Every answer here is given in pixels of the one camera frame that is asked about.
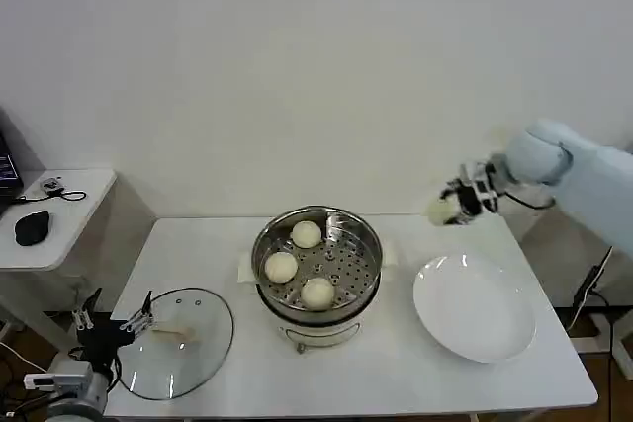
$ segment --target floor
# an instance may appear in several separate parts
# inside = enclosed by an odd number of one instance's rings
[[[559,312],[559,316],[562,321],[567,321],[568,316],[564,310]],[[67,317],[64,315],[60,319],[67,321]],[[590,320],[581,318],[572,336],[591,336],[594,332],[595,328]],[[55,351],[50,344],[28,328],[15,333],[7,343],[24,357],[44,368],[47,368],[55,355]],[[631,343],[627,347],[630,351],[633,350],[633,339],[627,343]],[[534,419],[536,422],[608,422],[607,357],[605,355],[583,355],[582,360],[598,391],[598,404],[591,407],[550,411]],[[15,408],[24,397],[33,397],[32,394],[26,394],[22,389],[22,378],[25,373],[32,372],[32,369],[28,364],[20,361],[3,347],[0,347],[0,363],[0,387],[3,387],[2,395],[4,396],[4,406],[0,410],[3,415],[7,410]],[[633,381],[626,380],[615,364],[612,367],[612,375],[612,422],[633,421]],[[480,415],[482,422],[490,422],[493,418],[493,414]],[[45,411],[40,410],[29,414],[28,420],[30,422],[44,421]],[[470,419],[467,415],[456,415],[444,417],[380,417],[368,420],[371,422],[392,420],[404,422],[468,422]]]

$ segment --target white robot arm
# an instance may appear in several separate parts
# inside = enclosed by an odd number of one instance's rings
[[[497,212],[509,186],[545,185],[561,211],[633,257],[633,155],[591,143],[567,126],[539,121],[516,137],[503,154],[462,165],[429,218],[465,224],[482,212]]]

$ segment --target steamed bun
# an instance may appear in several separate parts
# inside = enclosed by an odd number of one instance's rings
[[[309,279],[301,289],[301,300],[310,310],[326,310],[334,302],[334,285],[328,279]]]
[[[288,252],[276,252],[266,259],[264,272],[269,281],[284,284],[297,274],[299,265],[295,256]]]
[[[299,247],[310,249],[320,243],[320,228],[312,221],[300,221],[293,227],[290,237]]]

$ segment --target cable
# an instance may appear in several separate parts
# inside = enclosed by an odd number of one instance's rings
[[[510,198],[511,200],[513,200],[516,203],[519,203],[520,205],[523,205],[527,208],[530,208],[531,210],[548,210],[549,208],[553,208],[556,205],[556,200],[551,199],[549,203],[545,204],[545,205],[531,205],[528,202],[525,202],[524,200],[522,200],[521,198],[517,198],[515,195],[509,193],[509,192],[505,192],[504,193],[508,198]]]
[[[58,195],[47,195],[43,198],[27,198],[27,197],[19,197],[16,198],[12,205],[24,205],[26,203],[36,203],[36,202],[45,202],[46,200],[52,200],[53,198],[62,198],[67,202],[80,202],[84,200],[88,194],[86,192],[62,192]]]
[[[600,279],[600,277],[602,277],[602,274],[604,274],[604,268],[606,267],[606,263],[610,259],[611,254],[613,254],[613,246],[609,246],[609,248],[606,251],[606,254],[604,254],[604,257],[602,257],[600,264],[597,266],[593,266],[589,270],[589,273],[585,277],[585,280],[583,281],[579,289],[576,291],[576,295],[574,296],[574,306],[577,309],[576,309],[576,313],[574,314],[574,318],[572,318],[572,322],[567,327],[567,331],[570,331],[576,324],[576,320],[578,320],[578,317],[581,314],[581,310],[585,306],[585,303],[587,303],[588,295],[591,292],[593,292],[593,289],[597,285],[597,281]],[[582,293],[582,297],[577,303],[577,297],[580,291],[582,291],[583,293]]]
[[[121,359],[119,358],[119,355],[115,355],[115,373],[117,374],[117,376],[115,377],[115,380],[112,381],[112,384],[110,384],[110,386],[108,387],[108,392],[114,389],[115,386],[119,383],[119,381],[121,380],[122,372],[123,365],[121,364]]]
[[[18,407],[16,407],[15,409],[13,409],[11,412],[13,412],[14,414],[16,412],[18,412],[20,409],[22,409],[23,407],[31,404],[32,402],[38,402],[40,400],[46,399],[50,396],[50,394],[43,394],[43,395],[39,395],[38,397],[35,397],[33,399],[29,399],[23,403],[21,403]]]
[[[34,401],[35,404],[33,406],[29,407],[26,410],[24,408],[21,408],[20,412],[18,412],[18,409],[14,410],[13,412],[7,412],[7,417],[15,417],[16,415],[20,415],[20,416],[24,417],[29,412],[33,412],[33,411],[41,409],[43,407],[48,407],[51,404],[55,404],[56,402],[60,402],[63,399],[69,399],[71,397],[74,397],[74,394],[72,392],[68,392],[66,394],[62,394],[62,395],[59,395],[57,397],[54,397],[53,399],[45,400],[44,403],[39,402],[40,400],[44,399],[45,397],[47,397],[47,394],[45,394],[42,397],[39,397],[37,401]]]
[[[18,353],[16,350],[14,350],[13,348],[11,348],[9,345],[7,345],[6,343],[3,343],[2,341],[0,341],[0,345],[4,346],[7,350],[9,350],[11,353],[13,353],[14,355],[16,355],[18,358],[20,358],[22,361],[24,361],[25,363],[29,363],[31,366],[33,366],[34,368],[37,368],[38,370],[40,370],[42,373],[46,373],[46,370],[44,368],[42,368],[40,365],[35,364],[33,361],[29,361],[27,360],[24,356],[22,356],[20,353]]]
[[[597,291],[591,291],[592,295],[597,296],[600,300],[602,300],[602,302],[604,303],[604,306],[609,309],[611,308],[611,305],[609,305],[609,302],[607,301],[606,298],[604,298],[604,296],[597,292]],[[611,422],[611,414],[613,412],[613,392],[611,390],[611,360],[613,360],[613,323],[611,323],[611,320],[608,319],[608,317],[606,318],[606,321],[609,322],[609,357],[607,360],[607,377],[608,377],[608,383],[607,383],[607,390],[608,390],[608,398],[609,398],[609,418],[607,419],[609,422]]]

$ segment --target white plate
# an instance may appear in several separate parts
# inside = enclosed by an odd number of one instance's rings
[[[524,292],[503,269],[473,255],[443,256],[422,266],[413,286],[415,308],[428,331],[469,360],[513,358],[536,333]]]

